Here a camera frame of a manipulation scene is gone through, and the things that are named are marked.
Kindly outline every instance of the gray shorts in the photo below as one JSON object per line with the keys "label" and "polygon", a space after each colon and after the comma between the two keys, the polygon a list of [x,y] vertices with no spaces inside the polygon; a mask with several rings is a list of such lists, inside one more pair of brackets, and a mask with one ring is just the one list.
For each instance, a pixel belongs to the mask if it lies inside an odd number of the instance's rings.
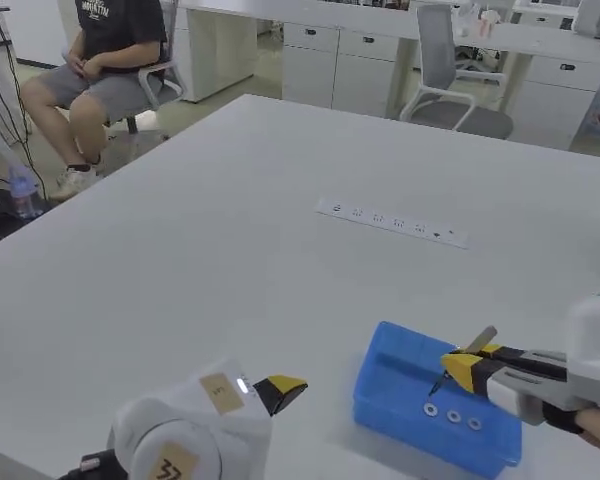
{"label": "gray shorts", "polygon": [[[105,73],[96,80],[85,80],[68,65],[62,65],[43,73],[39,79],[62,108],[68,109],[85,92],[97,98],[107,110],[110,123],[151,109],[137,73]],[[157,94],[162,88],[162,81],[150,75],[149,86]]]}

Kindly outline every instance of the plastic bottle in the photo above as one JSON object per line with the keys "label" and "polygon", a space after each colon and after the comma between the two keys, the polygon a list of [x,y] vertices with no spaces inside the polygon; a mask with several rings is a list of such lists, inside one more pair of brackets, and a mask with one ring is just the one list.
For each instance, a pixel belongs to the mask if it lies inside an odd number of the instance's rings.
{"label": "plastic bottle", "polygon": [[29,172],[9,168],[9,191],[13,200],[16,215],[23,220],[30,220],[42,215],[38,189]]}

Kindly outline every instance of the chair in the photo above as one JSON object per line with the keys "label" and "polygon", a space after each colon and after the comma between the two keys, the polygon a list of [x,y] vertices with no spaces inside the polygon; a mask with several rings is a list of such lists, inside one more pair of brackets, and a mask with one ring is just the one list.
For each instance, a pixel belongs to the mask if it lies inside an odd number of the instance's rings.
{"label": "chair", "polygon": [[[138,129],[136,116],[141,115],[150,110],[157,112],[163,105],[172,102],[177,102],[186,95],[186,87],[184,80],[180,76],[178,66],[173,60],[174,37],[176,31],[176,15],[178,14],[178,6],[180,0],[161,0],[160,3],[162,5],[164,25],[165,30],[167,32],[167,43],[163,48],[165,49],[166,58],[168,60],[164,63],[143,68],[138,72],[138,80],[140,81],[140,85],[142,86],[145,94],[147,95],[147,99],[149,100],[149,104],[151,105],[151,107],[148,110],[136,112],[134,116],[131,117],[110,118],[109,122],[107,122],[106,124],[107,127],[110,127],[115,123],[118,123],[122,120],[126,120],[127,131],[130,136],[130,148],[128,152],[127,163],[135,159],[138,151],[138,146],[140,144],[140,135],[141,133],[143,133],[140,132]],[[63,52],[63,57],[66,58],[66,55],[67,53]],[[149,86],[149,75],[161,71],[164,71],[164,85],[160,92],[158,92],[158,94],[155,94]],[[166,140],[169,138],[169,136],[166,133],[164,133],[162,135],[162,138]]]}
{"label": "chair", "polygon": [[[513,132],[510,117],[478,107],[474,95],[448,90],[457,78],[493,80],[502,87],[506,75],[456,70],[450,6],[423,5],[418,8],[417,16],[422,79],[414,97],[400,112],[400,120],[484,137],[508,138]],[[468,101],[469,105],[441,100],[442,97]]]}

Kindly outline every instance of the box on desk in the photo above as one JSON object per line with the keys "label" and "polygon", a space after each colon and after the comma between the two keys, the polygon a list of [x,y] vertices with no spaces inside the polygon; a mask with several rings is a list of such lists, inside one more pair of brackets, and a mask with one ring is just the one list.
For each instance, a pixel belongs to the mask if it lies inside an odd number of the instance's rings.
{"label": "box on desk", "polygon": [[354,420],[488,479],[520,462],[519,419],[447,382],[425,413],[427,395],[443,373],[440,357],[454,345],[382,322],[354,391]]}

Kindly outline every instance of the white shoe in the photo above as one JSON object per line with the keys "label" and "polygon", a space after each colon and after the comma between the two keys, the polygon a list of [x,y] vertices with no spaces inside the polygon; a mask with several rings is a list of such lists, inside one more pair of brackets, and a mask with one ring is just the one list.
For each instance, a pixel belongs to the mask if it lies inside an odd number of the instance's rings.
{"label": "white shoe", "polygon": [[[91,165],[91,170],[96,171],[96,175],[102,175],[104,171],[104,162],[100,160],[97,164]],[[65,168],[64,171],[56,177],[56,183],[59,187],[62,187],[62,184],[67,180],[67,175],[71,171],[70,168]]]}
{"label": "white shoe", "polygon": [[88,172],[78,172],[69,168],[64,174],[60,189],[49,195],[49,198],[56,202],[66,202],[95,184],[98,180],[99,178],[94,168],[91,168]]}

